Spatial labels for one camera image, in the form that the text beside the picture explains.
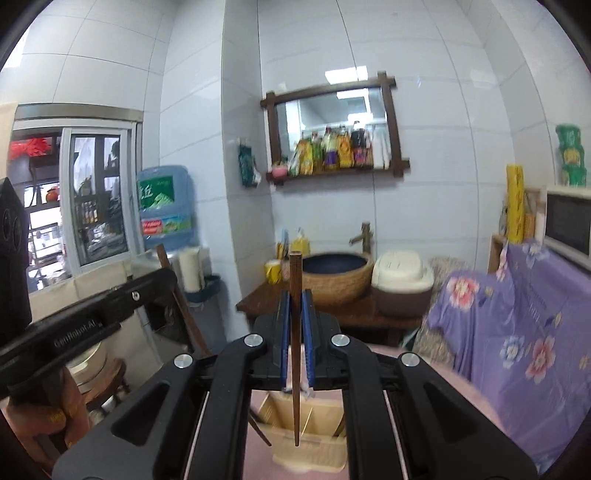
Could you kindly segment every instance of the blue water bottle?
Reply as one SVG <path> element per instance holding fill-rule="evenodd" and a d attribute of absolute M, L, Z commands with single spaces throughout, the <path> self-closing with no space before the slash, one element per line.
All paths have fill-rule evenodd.
<path fill-rule="evenodd" d="M 195 236 L 193 182 L 185 167 L 147 168 L 138 173 L 139 217 L 146 250 L 186 247 Z"/>

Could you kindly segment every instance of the wooden chopstick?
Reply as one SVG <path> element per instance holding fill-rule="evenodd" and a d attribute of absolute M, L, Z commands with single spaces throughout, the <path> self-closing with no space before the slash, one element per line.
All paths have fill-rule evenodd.
<path fill-rule="evenodd" d="M 301 252 L 290 253 L 291 394 L 294 408 L 294 443 L 300 445 L 301 381 Z"/>

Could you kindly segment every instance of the pink bowl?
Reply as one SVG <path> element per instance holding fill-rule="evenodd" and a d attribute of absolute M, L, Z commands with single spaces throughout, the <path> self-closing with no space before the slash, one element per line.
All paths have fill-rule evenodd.
<path fill-rule="evenodd" d="M 271 174 L 275 179 L 287 177 L 287 165 L 273 165 L 271 167 Z"/>

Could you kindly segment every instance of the wooden stick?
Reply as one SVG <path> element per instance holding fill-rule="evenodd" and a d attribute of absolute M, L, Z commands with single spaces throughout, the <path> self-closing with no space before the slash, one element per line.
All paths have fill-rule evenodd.
<path fill-rule="evenodd" d="M 172 270 L 172 266 L 168 261 L 168 257 L 166 256 L 166 249 L 164 248 L 163 244 L 159 244 L 156 247 L 156 253 L 158 254 L 158 259 L 160 260 L 160 265 L 162 266 L 162 268 L 170 268 Z M 205 353 L 205 355 L 207 356 L 212 356 L 213 354 L 211 350 L 207 348 L 207 343 L 205 342 L 205 339 L 201 334 L 201 330 L 199 330 L 199 327 L 197 327 L 195 321 L 193 320 L 193 316 L 189 311 L 189 305 L 187 304 L 187 300 L 185 299 L 184 293 L 178 286 L 178 283 L 174 286 L 173 295 L 174 299 L 177 302 L 178 308 L 181 311 L 185 327 L 189 332 L 191 332 L 191 334 L 195 338 L 195 341 L 201 347 L 203 353 Z"/>
<path fill-rule="evenodd" d="M 290 253 L 291 393 L 294 406 L 294 442 L 300 445 L 301 381 L 301 252 Z"/>

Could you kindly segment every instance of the red decoration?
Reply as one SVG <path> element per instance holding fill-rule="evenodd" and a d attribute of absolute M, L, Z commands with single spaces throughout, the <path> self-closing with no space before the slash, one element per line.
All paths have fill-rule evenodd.
<path fill-rule="evenodd" d="M 45 138 L 32 138 L 30 140 L 10 142 L 8 159 L 14 160 L 22 155 L 29 157 L 40 157 L 51 150 L 51 145 Z"/>

